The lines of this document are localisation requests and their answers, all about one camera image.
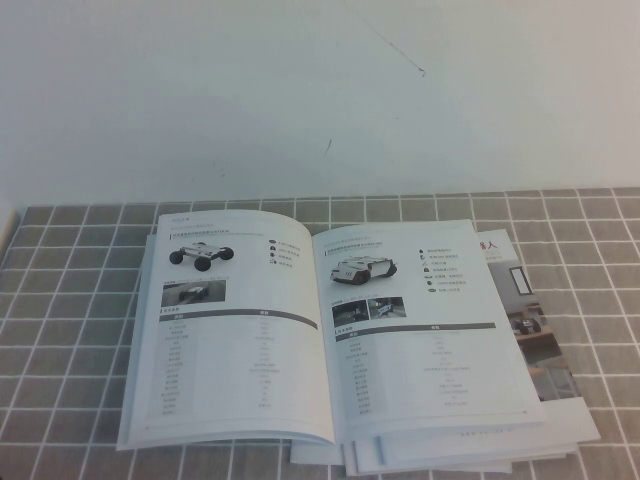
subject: open booklet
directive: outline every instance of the open booklet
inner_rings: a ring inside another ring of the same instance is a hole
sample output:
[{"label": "open booklet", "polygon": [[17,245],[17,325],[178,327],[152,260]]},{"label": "open booklet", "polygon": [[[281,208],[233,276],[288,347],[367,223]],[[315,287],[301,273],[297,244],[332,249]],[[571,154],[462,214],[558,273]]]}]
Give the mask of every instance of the open booklet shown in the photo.
[{"label": "open booklet", "polygon": [[469,221],[164,215],[146,282],[121,449],[544,420]]}]

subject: page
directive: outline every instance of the page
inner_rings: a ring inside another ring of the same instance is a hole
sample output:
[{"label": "page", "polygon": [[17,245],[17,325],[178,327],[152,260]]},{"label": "page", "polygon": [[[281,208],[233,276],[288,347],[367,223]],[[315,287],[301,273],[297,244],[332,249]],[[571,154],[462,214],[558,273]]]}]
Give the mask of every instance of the page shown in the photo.
[{"label": "page", "polygon": [[129,447],[333,442],[311,238],[249,211],[160,217]]},{"label": "page", "polygon": [[[391,467],[382,462],[380,449],[375,445],[375,441],[366,442],[369,448],[357,450],[354,442],[349,442],[344,446],[344,458],[347,475],[367,475],[380,473],[395,473],[426,470],[427,466],[409,466],[405,468]],[[511,462],[509,461],[487,461],[467,463],[460,465],[440,466],[440,471],[447,472],[485,472],[485,473],[511,473]]]},{"label": "page", "polygon": [[385,461],[419,461],[425,455],[437,458],[451,452],[472,455],[531,451],[600,438],[507,232],[477,235],[507,314],[504,322],[522,351],[545,421],[525,428],[468,429],[419,438],[411,434],[386,435],[381,439]]},{"label": "page", "polygon": [[345,227],[313,245],[339,443],[543,419],[469,221]]}]

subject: gray tiled surface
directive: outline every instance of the gray tiled surface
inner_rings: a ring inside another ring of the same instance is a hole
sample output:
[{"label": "gray tiled surface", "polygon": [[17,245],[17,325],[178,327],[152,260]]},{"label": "gray tiled surface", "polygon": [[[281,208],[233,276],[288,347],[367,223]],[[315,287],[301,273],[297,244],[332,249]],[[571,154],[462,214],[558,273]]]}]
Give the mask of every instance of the gray tiled surface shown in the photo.
[{"label": "gray tiled surface", "polygon": [[344,477],[288,462],[287,442],[116,452],[145,237],[163,213],[262,209],[312,233],[376,221],[469,218],[506,228],[603,439],[512,475],[393,479],[638,479],[640,189],[489,192],[32,207],[0,269],[0,476],[245,479]]}]

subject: white robot vehicle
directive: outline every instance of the white robot vehicle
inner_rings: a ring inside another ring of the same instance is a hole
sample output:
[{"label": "white robot vehicle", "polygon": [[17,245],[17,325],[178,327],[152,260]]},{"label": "white robot vehicle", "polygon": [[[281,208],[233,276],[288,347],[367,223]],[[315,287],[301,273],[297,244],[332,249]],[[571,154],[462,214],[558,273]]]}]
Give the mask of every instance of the white robot vehicle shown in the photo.
[{"label": "white robot vehicle", "polygon": [[363,285],[373,277],[391,277],[398,267],[390,258],[352,257],[331,270],[331,280],[349,285]]},{"label": "white robot vehicle", "polygon": [[206,243],[198,242],[189,247],[182,247],[180,250],[171,252],[169,261],[174,265],[182,263],[184,257],[195,257],[193,266],[200,272],[206,272],[211,268],[211,261],[216,258],[222,260],[231,260],[233,258],[233,250],[229,247],[212,247]]}]

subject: small photo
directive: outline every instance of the small photo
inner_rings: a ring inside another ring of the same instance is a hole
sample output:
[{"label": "small photo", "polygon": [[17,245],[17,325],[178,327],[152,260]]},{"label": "small photo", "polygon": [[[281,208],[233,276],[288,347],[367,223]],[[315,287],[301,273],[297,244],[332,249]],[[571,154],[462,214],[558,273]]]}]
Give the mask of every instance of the small photo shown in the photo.
[{"label": "small photo", "polygon": [[376,318],[404,318],[407,316],[402,297],[372,298],[367,300],[367,303],[372,320]]},{"label": "small photo", "polygon": [[163,287],[161,306],[175,307],[193,303],[224,302],[226,295],[226,280],[173,283]]},{"label": "small photo", "polygon": [[367,311],[367,301],[358,300],[357,302],[343,303],[333,307],[333,325],[343,327],[354,322],[362,322],[369,320],[369,312]]}]

